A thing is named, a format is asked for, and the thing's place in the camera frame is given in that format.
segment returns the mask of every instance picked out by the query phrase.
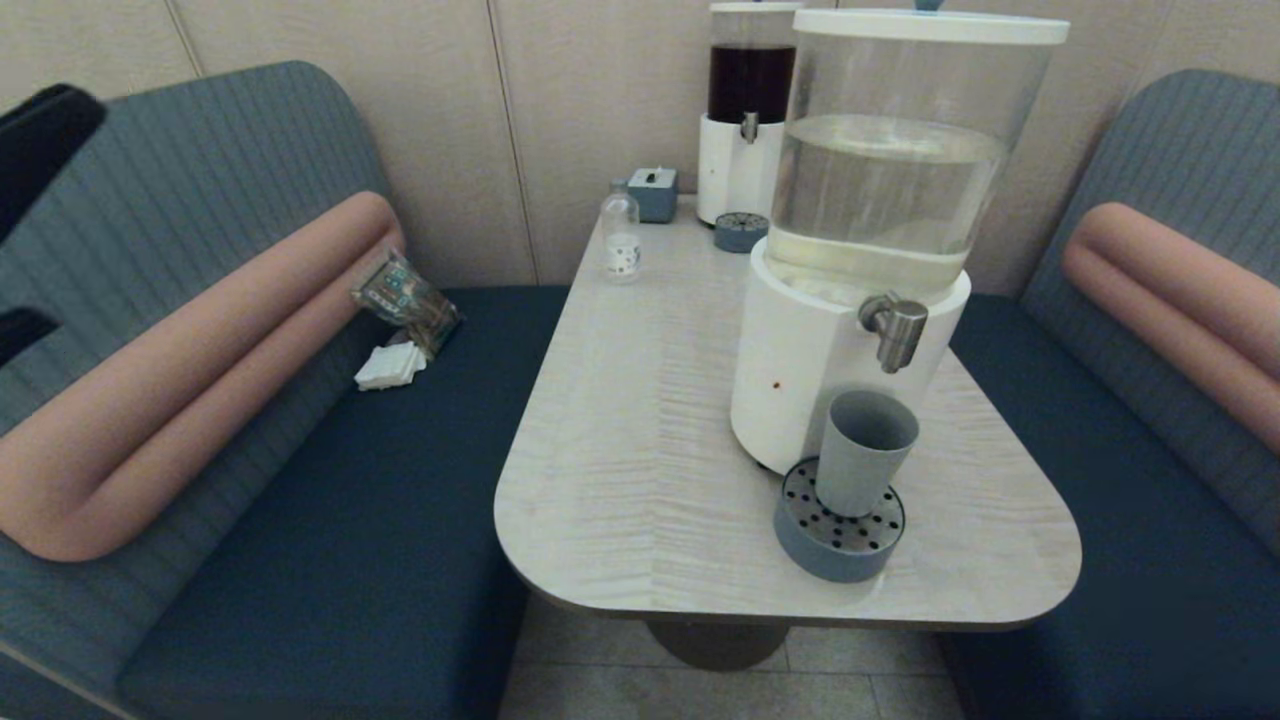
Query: metal spigot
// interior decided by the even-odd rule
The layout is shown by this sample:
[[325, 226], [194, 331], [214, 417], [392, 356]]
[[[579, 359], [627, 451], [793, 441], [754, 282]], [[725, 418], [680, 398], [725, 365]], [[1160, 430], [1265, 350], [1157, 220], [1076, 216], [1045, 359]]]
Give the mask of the metal spigot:
[[893, 374], [911, 364], [920, 342], [929, 309], [914, 300], [902, 300], [893, 291], [868, 297], [858, 310], [863, 327], [881, 337], [876, 359], [881, 369]]
[[755, 142], [755, 136], [759, 132], [759, 129], [760, 129], [760, 114], [748, 113], [746, 117], [742, 118], [742, 124], [739, 126], [737, 132], [739, 135], [742, 136], [742, 140], [745, 140], [748, 145], [751, 145]]

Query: drip tray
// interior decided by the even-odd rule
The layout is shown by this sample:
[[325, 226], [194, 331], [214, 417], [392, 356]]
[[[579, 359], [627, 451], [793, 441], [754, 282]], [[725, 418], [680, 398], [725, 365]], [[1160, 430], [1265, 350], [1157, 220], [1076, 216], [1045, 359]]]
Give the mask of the drip tray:
[[892, 487], [861, 518], [836, 515], [818, 502], [814, 484], [818, 459], [797, 464], [782, 480], [773, 512], [773, 532], [791, 560], [833, 583], [856, 583], [874, 577], [906, 529], [902, 501]]

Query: tissue box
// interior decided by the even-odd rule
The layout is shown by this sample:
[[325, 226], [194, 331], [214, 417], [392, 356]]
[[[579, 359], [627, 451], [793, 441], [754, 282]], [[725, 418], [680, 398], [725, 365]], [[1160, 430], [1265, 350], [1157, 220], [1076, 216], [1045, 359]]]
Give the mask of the tissue box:
[[676, 170], [640, 168], [627, 181], [627, 192], [640, 204], [641, 223], [669, 223], [676, 217]]

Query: tiled floor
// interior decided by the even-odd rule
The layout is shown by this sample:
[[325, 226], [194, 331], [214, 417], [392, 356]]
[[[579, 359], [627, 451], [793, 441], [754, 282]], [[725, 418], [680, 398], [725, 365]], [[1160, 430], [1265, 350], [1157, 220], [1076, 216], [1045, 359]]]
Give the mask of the tiled floor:
[[667, 653], [644, 623], [530, 598], [502, 720], [961, 720], [932, 635], [794, 628], [746, 673]]

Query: beverage dispenser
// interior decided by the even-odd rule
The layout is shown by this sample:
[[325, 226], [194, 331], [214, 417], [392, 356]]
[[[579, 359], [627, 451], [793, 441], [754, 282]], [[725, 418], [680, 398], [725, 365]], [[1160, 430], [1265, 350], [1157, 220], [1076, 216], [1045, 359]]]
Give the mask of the beverage dispenser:
[[712, 67], [698, 146], [698, 218], [768, 217], [804, 3], [716, 3]]
[[773, 225], [751, 252], [733, 432], [785, 473], [831, 398], [923, 398], [969, 299], [974, 228], [1069, 23], [800, 10]]

